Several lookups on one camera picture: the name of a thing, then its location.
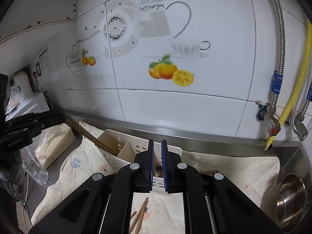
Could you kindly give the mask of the cream quilted mat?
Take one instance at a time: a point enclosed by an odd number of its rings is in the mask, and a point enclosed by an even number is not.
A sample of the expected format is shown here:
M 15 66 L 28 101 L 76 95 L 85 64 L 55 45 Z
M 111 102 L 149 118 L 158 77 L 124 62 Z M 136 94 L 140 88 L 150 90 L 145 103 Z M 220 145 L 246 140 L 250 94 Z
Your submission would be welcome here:
M 146 197 L 139 233 L 251 233 L 253 215 L 264 221 L 257 233 L 272 226 L 260 206 L 277 184 L 275 156 L 190 152 L 163 139 L 169 157 L 163 194 L 149 190 L 148 149 L 115 172 L 100 152 L 113 154 L 98 140 L 105 130 L 72 118 L 66 124 L 82 134 L 82 143 L 65 159 L 33 213 L 32 233 L 129 233 L 136 215 L 130 216 Z

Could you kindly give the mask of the bagged beige napkin stack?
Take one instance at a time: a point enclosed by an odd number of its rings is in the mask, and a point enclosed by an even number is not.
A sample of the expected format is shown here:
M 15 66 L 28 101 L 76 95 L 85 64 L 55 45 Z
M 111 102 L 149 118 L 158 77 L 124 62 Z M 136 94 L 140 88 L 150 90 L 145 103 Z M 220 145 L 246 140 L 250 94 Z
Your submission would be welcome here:
M 35 157 L 47 169 L 75 140 L 71 127 L 66 123 L 45 129 L 39 135 Z

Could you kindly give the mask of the stainless steel pot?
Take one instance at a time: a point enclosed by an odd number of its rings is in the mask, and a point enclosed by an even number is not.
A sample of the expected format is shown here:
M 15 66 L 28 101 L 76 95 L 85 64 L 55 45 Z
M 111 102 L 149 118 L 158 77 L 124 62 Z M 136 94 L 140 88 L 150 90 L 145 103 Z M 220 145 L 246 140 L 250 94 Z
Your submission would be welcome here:
M 267 193 L 260 208 L 283 233 L 292 233 L 304 216 L 306 200 L 304 182 L 290 173 Z

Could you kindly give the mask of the wall instruction label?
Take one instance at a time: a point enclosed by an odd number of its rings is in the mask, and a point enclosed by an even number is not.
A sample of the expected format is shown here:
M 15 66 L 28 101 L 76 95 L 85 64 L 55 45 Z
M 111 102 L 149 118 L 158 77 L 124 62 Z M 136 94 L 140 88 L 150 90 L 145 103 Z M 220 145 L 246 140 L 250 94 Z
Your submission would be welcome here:
M 49 58 L 49 53 L 48 53 L 48 48 L 44 47 L 39 55 L 38 55 L 38 61 L 41 70 L 44 70 L 50 66 L 50 58 Z

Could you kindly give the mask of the grey gloved hand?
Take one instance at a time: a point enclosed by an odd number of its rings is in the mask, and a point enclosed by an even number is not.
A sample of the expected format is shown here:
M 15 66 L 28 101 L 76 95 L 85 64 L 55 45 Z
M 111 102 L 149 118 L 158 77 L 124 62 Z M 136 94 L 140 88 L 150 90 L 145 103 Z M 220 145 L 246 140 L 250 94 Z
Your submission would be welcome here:
M 20 151 L 15 151 L 1 159 L 1 188 L 17 201 L 24 195 L 25 177 Z

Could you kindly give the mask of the steel angle valve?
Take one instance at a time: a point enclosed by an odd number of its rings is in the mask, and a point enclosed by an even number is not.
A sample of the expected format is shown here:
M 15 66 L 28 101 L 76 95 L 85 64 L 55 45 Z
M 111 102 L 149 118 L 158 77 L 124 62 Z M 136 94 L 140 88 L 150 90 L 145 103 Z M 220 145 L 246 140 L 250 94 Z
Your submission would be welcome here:
M 304 125 L 304 115 L 302 113 L 297 113 L 293 125 L 294 125 L 294 133 L 297 135 L 298 139 L 302 142 L 308 137 L 308 130 Z

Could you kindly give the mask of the clear glass mug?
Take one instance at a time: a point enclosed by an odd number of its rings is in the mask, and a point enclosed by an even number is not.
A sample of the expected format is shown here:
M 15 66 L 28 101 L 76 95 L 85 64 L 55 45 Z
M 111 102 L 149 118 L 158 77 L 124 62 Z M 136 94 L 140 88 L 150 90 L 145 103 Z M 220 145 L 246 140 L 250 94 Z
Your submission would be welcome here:
M 49 175 L 46 169 L 38 162 L 34 155 L 27 149 L 21 150 L 22 166 L 27 174 L 39 185 L 45 185 Z

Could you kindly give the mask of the beige plastic utensil holder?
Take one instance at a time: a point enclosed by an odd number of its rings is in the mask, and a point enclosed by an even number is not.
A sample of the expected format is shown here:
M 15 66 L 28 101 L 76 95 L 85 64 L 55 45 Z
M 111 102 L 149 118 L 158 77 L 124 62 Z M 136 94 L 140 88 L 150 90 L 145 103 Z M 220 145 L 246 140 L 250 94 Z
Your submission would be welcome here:
M 98 140 L 107 146 L 113 154 L 100 149 L 107 163 L 113 171 L 117 172 L 123 166 L 133 163 L 135 155 L 148 149 L 149 141 L 147 139 L 135 137 L 132 135 L 120 133 L 111 129 L 105 130 Z M 162 163 L 161 144 L 154 143 L 154 160 L 158 159 Z M 153 176 L 153 192 L 165 193 L 163 178 Z

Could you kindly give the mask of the red handled water valve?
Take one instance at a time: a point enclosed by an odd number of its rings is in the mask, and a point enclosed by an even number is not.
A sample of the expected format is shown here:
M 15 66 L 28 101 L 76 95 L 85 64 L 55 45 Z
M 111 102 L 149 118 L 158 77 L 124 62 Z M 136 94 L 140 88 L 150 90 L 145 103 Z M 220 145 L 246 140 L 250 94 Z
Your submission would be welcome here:
M 265 123 L 265 129 L 269 136 L 276 136 L 281 130 L 281 125 L 274 116 L 276 108 L 271 107 L 269 103 L 265 103 L 261 100 L 256 100 L 256 103 L 259 106 L 256 119 Z

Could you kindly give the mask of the white countertop appliance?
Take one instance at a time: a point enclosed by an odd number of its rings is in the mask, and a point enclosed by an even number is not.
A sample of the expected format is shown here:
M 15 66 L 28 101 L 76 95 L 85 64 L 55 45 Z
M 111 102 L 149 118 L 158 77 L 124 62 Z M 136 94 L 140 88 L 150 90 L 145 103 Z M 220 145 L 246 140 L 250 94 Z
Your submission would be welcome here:
M 42 113 L 49 110 L 44 94 L 33 92 L 24 71 L 14 74 L 12 82 L 5 113 L 6 121 L 27 113 Z

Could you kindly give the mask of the wall power socket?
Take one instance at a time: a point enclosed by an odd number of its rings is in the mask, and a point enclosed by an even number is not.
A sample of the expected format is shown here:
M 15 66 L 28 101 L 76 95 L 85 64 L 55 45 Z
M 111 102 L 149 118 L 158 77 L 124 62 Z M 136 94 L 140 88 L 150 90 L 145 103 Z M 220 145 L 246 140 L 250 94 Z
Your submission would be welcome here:
M 42 75 L 42 72 L 41 72 L 41 68 L 40 68 L 40 63 L 37 62 L 35 65 L 35 71 L 33 72 L 33 76 L 35 78 L 37 78 L 37 77 L 40 77 L 41 75 Z

